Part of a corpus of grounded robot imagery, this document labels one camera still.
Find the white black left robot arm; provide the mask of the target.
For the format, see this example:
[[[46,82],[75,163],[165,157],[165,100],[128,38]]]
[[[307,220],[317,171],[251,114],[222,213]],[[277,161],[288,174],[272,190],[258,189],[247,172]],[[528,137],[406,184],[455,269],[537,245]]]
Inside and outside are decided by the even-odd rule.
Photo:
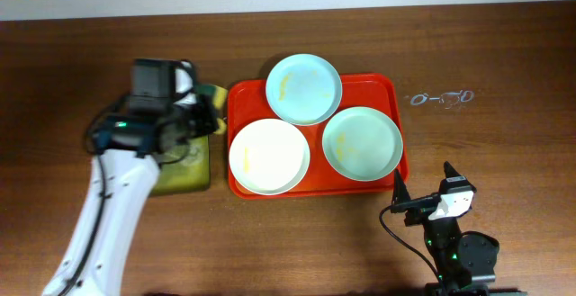
[[[193,139],[217,131],[212,99],[193,62],[137,58],[131,90],[86,126],[88,190],[67,251],[45,295],[117,295],[145,203],[166,166],[184,161]]]

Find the yellow green scrub sponge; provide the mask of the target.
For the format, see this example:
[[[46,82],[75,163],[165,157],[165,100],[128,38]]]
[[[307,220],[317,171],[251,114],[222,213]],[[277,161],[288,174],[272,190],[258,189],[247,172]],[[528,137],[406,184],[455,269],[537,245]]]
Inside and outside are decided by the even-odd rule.
[[[202,134],[222,135],[227,124],[222,110],[227,100],[228,91],[217,85],[199,85],[196,89],[197,103],[201,108]]]

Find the pale green plate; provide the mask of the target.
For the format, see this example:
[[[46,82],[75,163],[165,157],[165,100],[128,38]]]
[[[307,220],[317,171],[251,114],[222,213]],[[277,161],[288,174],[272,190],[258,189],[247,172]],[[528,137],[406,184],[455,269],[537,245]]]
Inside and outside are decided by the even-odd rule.
[[[394,172],[403,156],[403,138],[391,117],[356,106],[335,114],[321,138],[330,166],[344,177],[371,182]]]

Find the red plastic serving tray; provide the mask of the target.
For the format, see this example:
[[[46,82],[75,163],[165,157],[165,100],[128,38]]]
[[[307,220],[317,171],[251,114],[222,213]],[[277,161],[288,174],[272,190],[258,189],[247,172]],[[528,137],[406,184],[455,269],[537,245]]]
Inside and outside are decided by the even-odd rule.
[[[374,108],[400,127],[401,117],[398,99],[393,82],[382,74],[348,74],[341,77],[343,96],[339,110],[355,106]],[[266,81],[244,80],[233,85],[228,94],[227,124],[228,142],[246,125],[260,119],[274,119],[276,115],[266,100]],[[276,194],[276,199],[292,197],[311,197],[347,193],[381,193],[394,187],[394,175],[360,182],[346,178],[333,169],[323,153],[321,137],[325,122],[300,127],[299,130],[309,143],[311,160],[303,179],[286,193]]]

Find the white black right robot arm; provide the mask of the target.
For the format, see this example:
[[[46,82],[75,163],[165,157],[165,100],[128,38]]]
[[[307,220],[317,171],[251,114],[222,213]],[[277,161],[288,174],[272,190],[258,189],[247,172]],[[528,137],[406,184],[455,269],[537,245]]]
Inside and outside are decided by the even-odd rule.
[[[458,219],[472,208],[476,187],[449,163],[438,191],[412,199],[399,171],[394,172],[390,212],[405,215],[407,227],[424,229],[426,260],[436,277],[424,287],[426,295],[488,295],[496,280],[494,266],[500,243],[477,231],[461,231]]]

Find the white plate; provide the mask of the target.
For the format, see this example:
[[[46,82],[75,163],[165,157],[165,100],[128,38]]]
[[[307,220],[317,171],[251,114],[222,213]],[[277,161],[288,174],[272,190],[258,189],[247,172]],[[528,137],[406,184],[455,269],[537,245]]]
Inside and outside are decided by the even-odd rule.
[[[257,195],[278,195],[294,188],[311,163],[309,143],[294,125],[278,119],[253,121],[234,137],[229,169],[235,180]]]

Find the light blue plate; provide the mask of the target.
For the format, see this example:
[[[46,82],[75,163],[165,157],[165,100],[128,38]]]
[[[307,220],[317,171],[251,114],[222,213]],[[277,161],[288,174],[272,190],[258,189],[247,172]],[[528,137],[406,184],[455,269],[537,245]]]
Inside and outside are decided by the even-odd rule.
[[[276,63],[265,80],[265,98],[276,116],[298,126],[327,120],[338,108],[343,83],[324,58],[294,54]]]

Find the black tray with yellow water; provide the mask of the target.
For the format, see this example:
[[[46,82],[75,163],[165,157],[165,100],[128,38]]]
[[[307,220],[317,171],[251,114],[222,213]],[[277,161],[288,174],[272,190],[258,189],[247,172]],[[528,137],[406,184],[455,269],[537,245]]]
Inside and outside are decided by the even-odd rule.
[[[189,141],[189,147],[176,147],[166,152],[168,161],[176,160],[187,151],[186,158],[178,163],[163,165],[158,181],[150,197],[179,193],[202,192],[211,181],[209,138],[207,136]]]

